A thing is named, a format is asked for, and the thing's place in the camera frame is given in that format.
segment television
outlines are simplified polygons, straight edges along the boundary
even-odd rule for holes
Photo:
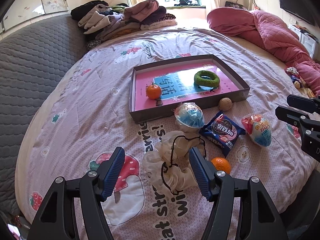
[[[315,25],[315,19],[302,0],[280,0],[280,8],[313,26]]]

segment blue snack package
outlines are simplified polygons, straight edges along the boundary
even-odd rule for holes
[[[199,133],[219,146],[223,155],[227,157],[238,136],[245,135],[246,131],[220,111],[200,129]]]

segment black string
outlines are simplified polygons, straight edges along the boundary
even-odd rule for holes
[[[169,185],[165,182],[164,176],[163,176],[163,173],[166,173],[167,171],[168,171],[168,167],[165,165],[165,162],[164,162],[164,163],[162,163],[162,166],[161,166],[161,178],[162,178],[162,182],[163,182],[163,184],[170,190],[170,192],[171,192],[172,195],[176,195],[176,196],[177,196],[177,195],[179,195],[180,192],[182,192],[182,190],[177,190],[177,193],[173,193],[173,192],[171,191],[171,188],[170,188]]]
[[[203,156],[203,158],[205,159],[206,157],[207,157],[207,152],[206,152],[206,150],[205,150],[205,141],[200,137],[200,136],[198,136],[198,137],[194,137],[194,138],[187,138],[187,137],[185,137],[184,135],[179,135],[179,136],[177,136],[174,140],[173,140],[173,144],[172,144],[172,148],[171,148],[171,158],[170,158],[170,161],[171,161],[171,165],[169,166],[169,168],[171,168],[173,165],[174,166],[176,166],[176,167],[178,167],[178,165],[175,163],[175,164],[172,164],[172,158],[173,158],[173,151],[174,151],[174,143],[175,143],[175,141],[176,141],[176,139],[177,138],[179,138],[179,137],[184,137],[187,141],[192,141],[192,140],[194,140],[194,139],[199,139],[199,140],[202,140],[202,145],[203,145],[203,148],[204,148],[204,156]],[[166,165],[166,163],[164,162],[164,163],[162,163],[162,166],[161,166],[161,178],[162,178],[162,182],[163,182],[163,184],[170,190],[170,192],[171,192],[171,194],[172,195],[179,195],[179,193],[180,192],[182,192],[183,190],[177,190],[177,193],[173,193],[172,191],[171,191],[171,188],[170,188],[170,186],[165,182],[165,180],[164,180],[164,173],[167,173],[167,171],[169,170],[169,168],[167,167],[167,165]]]
[[[172,165],[178,166],[177,164],[172,164],[172,162],[173,162],[174,143],[176,142],[176,139],[178,139],[179,137],[184,137],[187,141],[192,141],[192,140],[194,140],[194,139],[202,140],[202,142],[203,142],[203,147],[204,147],[204,158],[207,157],[207,152],[206,152],[206,150],[205,150],[205,141],[200,137],[200,135],[199,135],[198,137],[194,137],[194,138],[187,138],[187,137],[185,137],[184,135],[179,135],[179,136],[177,136],[177,137],[173,140],[173,143],[172,143],[172,147],[171,147],[171,157],[170,157],[170,166],[169,166],[169,168],[171,168]]]

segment green hair scrunchie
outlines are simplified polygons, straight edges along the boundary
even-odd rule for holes
[[[195,84],[204,87],[215,88],[220,84],[220,78],[214,72],[209,70],[201,70],[195,74]]]

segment gray bed cover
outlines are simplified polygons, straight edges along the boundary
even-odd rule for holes
[[[32,117],[86,52],[69,15],[33,23],[0,41],[0,210],[20,213],[14,193],[19,148]]]

